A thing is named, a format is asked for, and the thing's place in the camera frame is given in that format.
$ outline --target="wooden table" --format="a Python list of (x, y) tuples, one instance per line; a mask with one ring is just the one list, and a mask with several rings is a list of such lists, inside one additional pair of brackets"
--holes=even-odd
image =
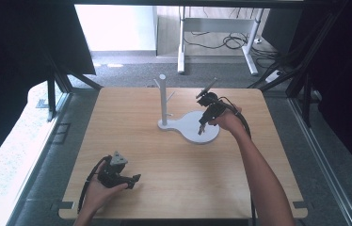
[[(205, 108), (197, 104), (200, 89), (168, 88), (170, 119)], [(262, 93), (257, 89), (211, 89), (243, 108), (252, 139), (279, 177), (295, 218), (306, 208), (296, 179)], [(175, 131), (161, 131), (157, 88), (104, 88), (94, 107), (60, 209), (62, 218), (76, 218), (83, 184), (95, 164), (119, 151), (129, 163), (123, 176), (141, 173), (134, 189), (122, 191), (96, 218), (251, 218), (250, 194), (238, 146), (229, 132), (205, 145), (192, 144)]]

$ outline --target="human hand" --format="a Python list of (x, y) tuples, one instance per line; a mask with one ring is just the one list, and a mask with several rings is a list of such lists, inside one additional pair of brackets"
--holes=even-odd
[[(241, 112), (242, 108), (239, 106), (234, 106), (239, 112)], [(232, 134), (244, 129), (243, 123), (238, 117), (232, 113), (229, 109), (226, 109), (223, 114), (217, 117), (214, 120), (208, 121), (210, 125), (218, 124), (222, 129), (230, 131)]]
[(108, 203), (117, 193), (128, 186), (126, 183), (111, 188), (103, 186), (97, 178), (97, 173), (101, 170), (104, 164), (105, 161), (100, 164), (96, 170), (96, 174), (94, 174), (90, 180), (82, 210), (88, 209), (89, 211), (95, 213), (106, 203)]

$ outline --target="hand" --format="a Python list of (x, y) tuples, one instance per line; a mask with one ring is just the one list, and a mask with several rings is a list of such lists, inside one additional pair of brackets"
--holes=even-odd
[[(241, 107), (236, 105), (235, 107), (239, 112), (241, 112)], [(229, 109), (226, 109), (223, 114), (216, 119), (208, 121), (208, 124), (218, 124), (222, 129), (228, 130), (232, 134), (239, 131), (241, 128), (244, 129), (243, 123)]]
[(88, 184), (88, 190), (86, 192), (85, 201), (83, 203), (82, 209), (79, 212), (74, 226), (87, 226), (90, 225), (93, 216), (96, 214), (97, 210), (107, 204), (118, 192), (125, 189), (128, 185), (121, 184), (108, 188), (103, 186), (99, 179), (97, 178), (97, 173), (104, 166), (105, 162), (102, 162), (96, 170), (96, 174), (91, 178)]
[[(97, 168), (96, 173), (100, 171), (100, 169), (104, 166), (105, 161), (100, 164)], [(121, 184), (118, 186), (114, 186), (108, 188), (103, 186), (99, 179), (97, 178), (97, 174), (95, 174), (88, 185), (88, 190), (86, 192), (85, 201), (82, 207), (83, 209), (88, 209), (93, 211), (94, 213), (103, 207), (106, 203), (108, 203), (118, 192), (125, 189), (128, 185)]]

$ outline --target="white desk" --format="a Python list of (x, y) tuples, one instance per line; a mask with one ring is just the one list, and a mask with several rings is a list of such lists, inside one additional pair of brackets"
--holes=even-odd
[(178, 52), (177, 72), (184, 73), (184, 32), (189, 31), (204, 31), (204, 32), (219, 32), (219, 33), (249, 33), (248, 44), (242, 47), (244, 56), (249, 66), (252, 75), (258, 74), (255, 63), (250, 55), (250, 50), (253, 41), (261, 23), (263, 8), (259, 8), (254, 20), (251, 19), (214, 19), (214, 18), (185, 18), (185, 7), (181, 12), (180, 20), (180, 44)]

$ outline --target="human arm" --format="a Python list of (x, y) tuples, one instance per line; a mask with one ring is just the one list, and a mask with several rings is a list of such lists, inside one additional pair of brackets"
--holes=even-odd
[(209, 124), (218, 124), (228, 130), (237, 141), (261, 225), (295, 225), (279, 179), (250, 139), (242, 122), (230, 110), (226, 110)]
[[(100, 168), (104, 165), (104, 162), (99, 166), (96, 172), (100, 171)], [(91, 178), (86, 192), (86, 197), (82, 209), (73, 224), (74, 226), (87, 226), (90, 225), (91, 220), (102, 206), (108, 203), (117, 193), (125, 189), (128, 185), (121, 184), (111, 188), (107, 188), (101, 184), (97, 178), (97, 174)]]

